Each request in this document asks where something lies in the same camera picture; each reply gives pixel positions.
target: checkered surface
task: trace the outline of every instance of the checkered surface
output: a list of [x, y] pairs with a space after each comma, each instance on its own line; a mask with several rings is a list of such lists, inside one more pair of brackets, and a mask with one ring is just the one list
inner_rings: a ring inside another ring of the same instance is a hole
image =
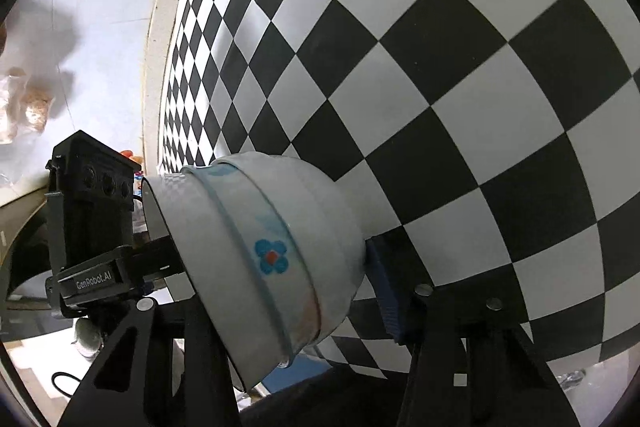
[[[169, 60], [162, 170], [298, 156], [410, 280], [500, 296], [556, 372], [640, 341], [625, 0], [184, 0]], [[409, 368], [371, 293], [317, 349], [379, 377]]]

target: blue flower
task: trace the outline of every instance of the blue flower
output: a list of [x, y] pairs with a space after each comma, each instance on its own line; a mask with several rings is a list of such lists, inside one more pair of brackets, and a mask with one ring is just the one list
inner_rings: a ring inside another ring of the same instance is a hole
[[287, 247], [282, 241], [267, 241], [261, 239], [255, 243], [255, 253], [260, 258], [260, 270], [265, 275], [272, 273], [284, 273], [289, 267], [289, 261], [284, 254]]

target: red object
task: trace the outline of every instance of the red object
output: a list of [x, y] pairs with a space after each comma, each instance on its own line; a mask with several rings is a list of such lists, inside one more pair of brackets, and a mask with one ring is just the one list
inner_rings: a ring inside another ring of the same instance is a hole
[[273, 250], [271, 250], [270, 252], [267, 252], [267, 254], [264, 256], [264, 260], [267, 261], [267, 263], [269, 263], [271, 266], [273, 266], [275, 262], [278, 260], [278, 257], [279, 257], [278, 254]]

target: silver screw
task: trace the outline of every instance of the silver screw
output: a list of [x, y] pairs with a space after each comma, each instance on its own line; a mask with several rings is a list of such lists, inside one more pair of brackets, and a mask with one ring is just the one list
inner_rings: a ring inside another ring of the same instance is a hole
[[418, 284], [416, 285], [414, 292], [416, 295], [419, 295], [420, 297], [428, 297], [433, 293], [433, 288], [426, 283]]
[[498, 312], [502, 309], [502, 301], [497, 297], [489, 297], [486, 300], [486, 307], [491, 311]]
[[153, 308], [154, 304], [156, 303], [154, 302], [153, 299], [150, 299], [149, 297], [145, 297], [138, 301], [138, 303], [136, 304], [136, 308], [138, 308], [141, 312], [146, 312], [146, 311], [149, 311], [151, 308]]

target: black cable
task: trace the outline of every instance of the black cable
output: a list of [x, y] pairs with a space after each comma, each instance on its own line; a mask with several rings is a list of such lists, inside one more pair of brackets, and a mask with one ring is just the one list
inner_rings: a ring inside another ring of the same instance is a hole
[[56, 388], [56, 390], [59, 393], [62, 393], [63, 395], [65, 395], [67, 398], [72, 398], [73, 395], [67, 393], [66, 391], [62, 391], [62, 389], [60, 389], [57, 385], [56, 385], [56, 378], [57, 377], [67, 377], [67, 378], [71, 378], [72, 380], [75, 380], [76, 382], [80, 383], [80, 379], [78, 377], [74, 377], [74, 375], [70, 375], [68, 373], [65, 373], [64, 371], [58, 371], [56, 373], [54, 373], [53, 375], [51, 375], [51, 384], [53, 385], [53, 387]]

